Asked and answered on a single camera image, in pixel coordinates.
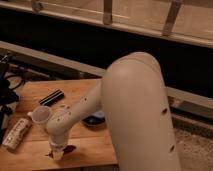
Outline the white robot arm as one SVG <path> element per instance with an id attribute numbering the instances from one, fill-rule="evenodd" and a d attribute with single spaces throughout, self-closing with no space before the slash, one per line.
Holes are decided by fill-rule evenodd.
<path id="1" fill-rule="evenodd" d="M 47 122 L 52 151 L 88 115 L 105 114 L 120 171 L 181 171 L 166 88 L 158 61 L 134 52 L 113 62 L 81 100 Z"/>

